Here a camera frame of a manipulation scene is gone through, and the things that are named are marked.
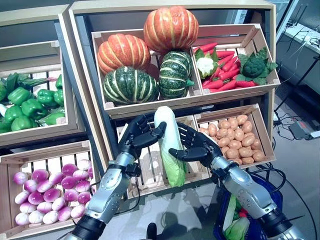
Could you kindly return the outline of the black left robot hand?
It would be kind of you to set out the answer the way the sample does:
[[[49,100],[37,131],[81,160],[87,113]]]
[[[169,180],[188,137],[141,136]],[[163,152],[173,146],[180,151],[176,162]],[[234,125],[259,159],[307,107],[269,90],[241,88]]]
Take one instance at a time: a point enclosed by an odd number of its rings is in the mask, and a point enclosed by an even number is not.
[[[141,114],[128,124],[118,143],[119,153],[129,153],[138,159],[143,148],[157,143],[163,137],[167,123],[162,121],[158,127],[151,128],[149,120],[153,116],[153,113]]]

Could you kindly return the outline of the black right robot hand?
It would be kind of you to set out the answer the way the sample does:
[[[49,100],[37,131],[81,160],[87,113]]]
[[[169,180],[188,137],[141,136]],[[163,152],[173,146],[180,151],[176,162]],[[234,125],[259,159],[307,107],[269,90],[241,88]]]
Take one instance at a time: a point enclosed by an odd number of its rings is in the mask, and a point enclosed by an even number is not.
[[[209,168],[215,158],[223,157],[220,147],[210,137],[184,123],[178,122],[177,126],[181,144],[186,148],[185,150],[174,148],[168,150],[177,160],[183,162],[200,161],[204,167]]]

